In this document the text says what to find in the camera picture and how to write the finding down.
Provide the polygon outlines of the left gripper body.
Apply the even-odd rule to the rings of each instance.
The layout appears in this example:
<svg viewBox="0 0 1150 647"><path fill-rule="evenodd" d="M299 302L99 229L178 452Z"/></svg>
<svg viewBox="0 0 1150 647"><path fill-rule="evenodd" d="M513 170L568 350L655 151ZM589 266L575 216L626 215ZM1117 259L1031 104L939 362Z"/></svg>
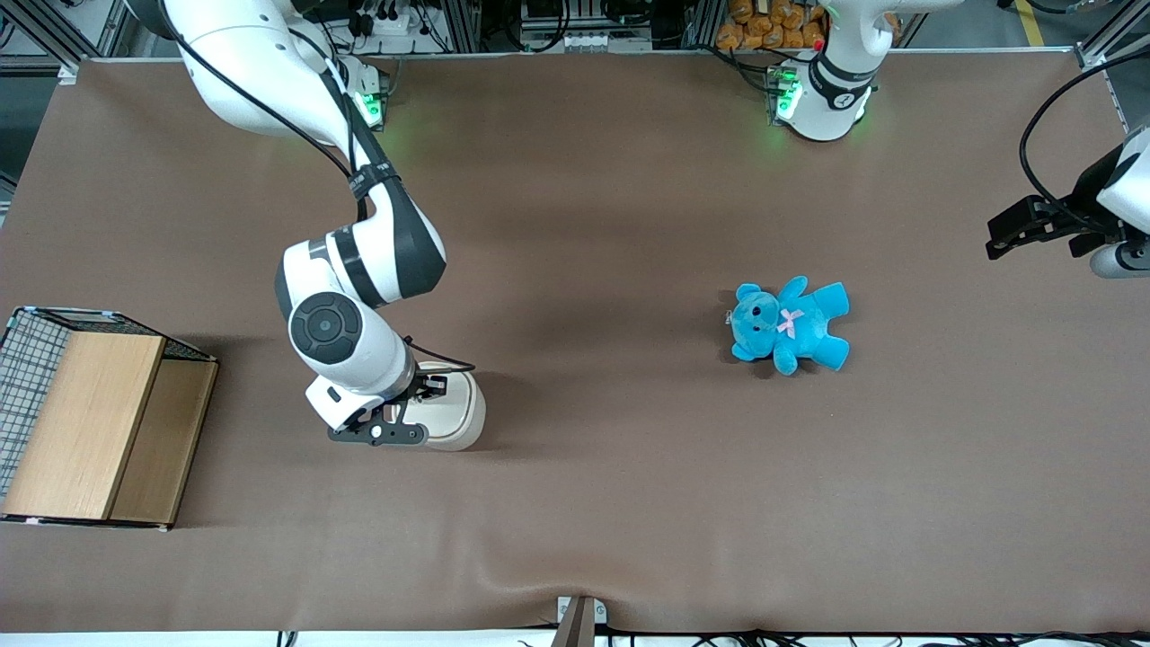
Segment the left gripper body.
<svg viewBox="0 0 1150 647"><path fill-rule="evenodd" d="M1124 143L1084 169L1070 197L1072 209L1118 238L1149 234L1149 131L1134 128Z"/></svg>

